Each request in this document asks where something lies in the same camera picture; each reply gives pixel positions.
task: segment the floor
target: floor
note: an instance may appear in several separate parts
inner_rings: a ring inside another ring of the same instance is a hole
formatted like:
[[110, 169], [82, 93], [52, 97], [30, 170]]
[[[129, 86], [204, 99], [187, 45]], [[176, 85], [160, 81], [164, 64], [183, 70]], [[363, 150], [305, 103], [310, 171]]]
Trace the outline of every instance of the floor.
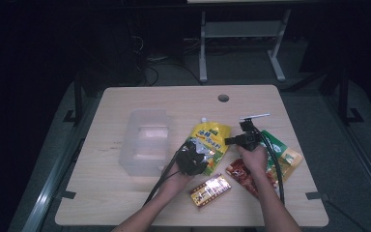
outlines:
[[[282, 44], [278, 59], [287, 78], [283, 83], [278, 82], [274, 77], [267, 56], [269, 48], [271, 43], [264, 41], [253, 41], [249, 47], [237, 44], [214, 47], [208, 52], [209, 80], [205, 84], [272, 84], [283, 89], [310, 75], [310, 73], [299, 72], [306, 41]], [[196, 76], [199, 73], [196, 50], [188, 50], [181, 59], [169, 57], [159, 60], [162, 58], [160, 54], [154, 54], [151, 58], [153, 58], [153, 62], [149, 62], [151, 69], [147, 68], [144, 71], [148, 83], [156, 82], [155, 86], [200, 84]], [[337, 93], [330, 97], [322, 96], [318, 91], [321, 81], [322, 78], [317, 79], [297, 92], [281, 92], [315, 184], [320, 193], [330, 198], [329, 202], [325, 202], [329, 224], [323, 228], [303, 228], [303, 231], [371, 231], [371, 181], [363, 169], [352, 139], [349, 138], [350, 131], [359, 141], [362, 151], [368, 152], [367, 156], [371, 161], [371, 105], [363, 90], [351, 82], [349, 108], [356, 108], [363, 117], [364, 123], [354, 123], [344, 127], [335, 112]], [[100, 99], [101, 93], [98, 93], [95, 98], [84, 98], [83, 119], [78, 126], [64, 123], [65, 115], [74, 108], [71, 84], [59, 104], [34, 173], [9, 231], [20, 231], [23, 228], [53, 164], [59, 156], [72, 152], [70, 144], [76, 144], [85, 137]], [[247, 100], [247, 103], [255, 103], [255, 100]], [[73, 165], [71, 161], [68, 172], [62, 177], [48, 213], [43, 219], [41, 231], [110, 231], [113, 225], [67, 227], [55, 223], [54, 216], [60, 204], [59, 195], [66, 188]], [[178, 228], [166, 229], [177, 231]], [[264, 228], [257, 228], [257, 230], [263, 231]]]

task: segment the person's left arm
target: person's left arm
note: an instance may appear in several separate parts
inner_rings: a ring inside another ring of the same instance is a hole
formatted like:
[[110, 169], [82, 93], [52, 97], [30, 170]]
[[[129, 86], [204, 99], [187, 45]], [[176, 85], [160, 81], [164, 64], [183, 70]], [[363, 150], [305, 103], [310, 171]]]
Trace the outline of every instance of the person's left arm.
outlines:
[[179, 194], [185, 188], [186, 184], [193, 178], [192, 176], [180, 173], [177, 163], [174, 163], [167, 176], [172, 174], [174, 175], [163, 182], [153, 199], [134, 213], [134, 215], [130, 216], [114, 228], [112, 232], [147, 231], [164, 207], [168, 205], [168, 203], [170, 203], [170, 201]]

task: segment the person's right arm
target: person's right arm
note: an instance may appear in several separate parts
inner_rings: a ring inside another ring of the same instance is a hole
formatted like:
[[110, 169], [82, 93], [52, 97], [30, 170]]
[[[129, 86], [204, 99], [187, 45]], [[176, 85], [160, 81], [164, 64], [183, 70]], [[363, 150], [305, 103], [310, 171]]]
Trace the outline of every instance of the person's right arm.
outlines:
[[243, 156], [243, 163], [251, 171], [255, 185], [259, 191], [259, 201], [267, 231], [300, 231], [297, 222], [280, 201], [266, 175], [268, 154], [264, 147], [258, 146], [249, 152], [237, 145]]

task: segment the clear plastic bin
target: clear plastic bin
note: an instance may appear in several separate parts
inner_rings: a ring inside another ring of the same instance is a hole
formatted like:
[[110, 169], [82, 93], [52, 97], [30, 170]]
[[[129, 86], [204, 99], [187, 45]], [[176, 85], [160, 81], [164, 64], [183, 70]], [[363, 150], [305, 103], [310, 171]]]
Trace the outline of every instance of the clear plastic bin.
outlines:
[[168, 156], [169, 118], [165, 109], [130, 114], [119, 163], [130, 176], [160, 176]]

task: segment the snack package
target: snack package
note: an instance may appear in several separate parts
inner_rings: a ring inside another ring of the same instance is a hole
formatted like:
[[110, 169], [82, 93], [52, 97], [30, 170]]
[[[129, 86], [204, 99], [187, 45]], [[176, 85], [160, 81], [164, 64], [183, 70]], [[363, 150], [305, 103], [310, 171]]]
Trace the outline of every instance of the snack package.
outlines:
[[201, 210], [230, 189], [230, 184], [221, 173], [218, 173], [210, 180], [191, 190], [189, 196], [198, 210]]
[[[269, 140], [269, 143], [272, 145], [275, 151], [279, 166], [281, 167], [282, 182], [286, 182], [286, 180], [302, 162], [303, 156], [287, 147], [266, 130], [263, 130], [262, 133], [266, 135], [266, 138]], [[251, 172], [243, 163], [243, 159], [234, 160], [230, 165], [228, 165], [226, 172], [245, 189], [247, 189], [252, 195], [258, 197], [258, 189], [250, 175]], [[271, 156], [268, 157], [267, 177], [270, 180], [270, 183], [277, 189], [278, 178]]]
[[203, 173], [211, 176], [228, 149], [224, 139], [230, 136], [231, 127], [216, 122], [206, 122], [204, 118], [202, 121], [194, 127], [186, 141], [197, 144], [197, 153], [206, 154], [208, 165]]

